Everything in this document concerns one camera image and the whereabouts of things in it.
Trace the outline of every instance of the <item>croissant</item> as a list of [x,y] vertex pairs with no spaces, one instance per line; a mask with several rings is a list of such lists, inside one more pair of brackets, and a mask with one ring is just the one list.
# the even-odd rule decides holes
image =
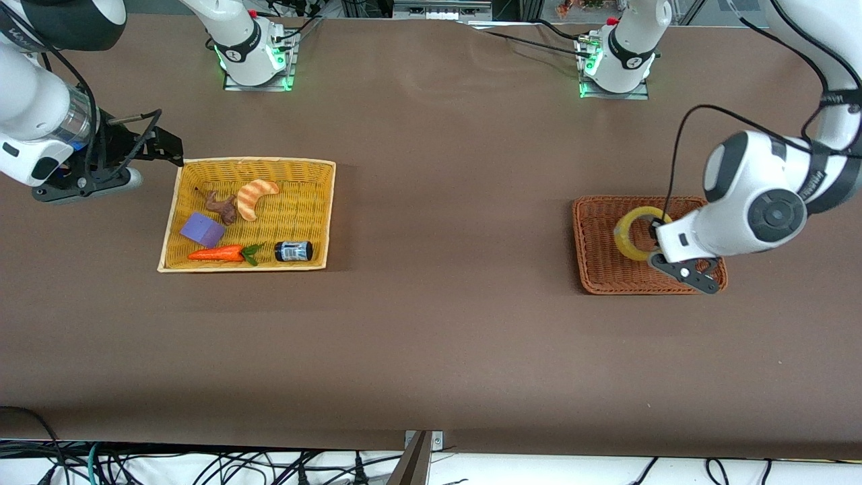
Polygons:
[[257,220],[258,215],[254,213],[254,206],[258,203],[258,199],[275,193],[278,193],[278,186],[275,182],[261,179],[252,180],[237,192],[236,210],[247,221]]

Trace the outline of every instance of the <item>purple cube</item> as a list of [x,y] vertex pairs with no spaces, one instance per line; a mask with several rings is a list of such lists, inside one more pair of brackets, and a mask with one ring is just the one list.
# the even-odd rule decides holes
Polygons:
[[207,248],[214,248],[218,240],[224,236],[224,226],[204,216],[200,212],[192,212],[179,233]]

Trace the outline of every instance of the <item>yellow tape roll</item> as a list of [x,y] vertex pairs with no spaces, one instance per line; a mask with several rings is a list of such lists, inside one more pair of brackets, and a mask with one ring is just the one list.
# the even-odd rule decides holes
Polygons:
[[[620,219],[620,222],[616,223],[616,227],[614,228],[614,243],[616,243],[616,248],[620,250],[622,255],[626,256],[630,260],[646,261],[649,259],[648,252],[641,251],[634,246],[631,238],[628,237],[628,232],[632,229],[632,224],[634,224],[634,221],[637,219],[652,221],[661,216],[662,210],[650,205],[638,207],[623,216],[622,219]],[[665,222],[673,222],[667,214],[665,214]]]

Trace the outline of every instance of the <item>brown table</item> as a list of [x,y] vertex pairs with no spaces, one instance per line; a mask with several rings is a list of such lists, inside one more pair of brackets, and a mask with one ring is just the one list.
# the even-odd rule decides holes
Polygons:
[[[565,46],[537,28],[510,33]],[[680,117],[784,133],[815,76],[751,32],[672,28],[648,102],[580,99],[565,54],[453,22],[325,21],[288,94],[223,92],[193,17],[131,16],[69,53],[117,115],[164,109],[189,158],[339,163],[330,267],[158,274],[175,171],[78,205],[0,178],[0,401],[61,438],[859,457],[862,198],[731,258],[708,297],[590,296],[571,201],[661,194]],[[698,115],[678,193],[740,126]],[[6,419],[0,434],[40,436]]]

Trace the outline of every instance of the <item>orange carrot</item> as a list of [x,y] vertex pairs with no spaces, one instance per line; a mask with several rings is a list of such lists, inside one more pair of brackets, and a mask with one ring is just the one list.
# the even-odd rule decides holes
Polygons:
[[189,259],[193,261],[248,261],[252,266],[257,266],[258,262],[252,256],[262,247],[263,244],[255,244],[246,248],[242,244],[231,244],[220,248],[200,249],[191,253]]

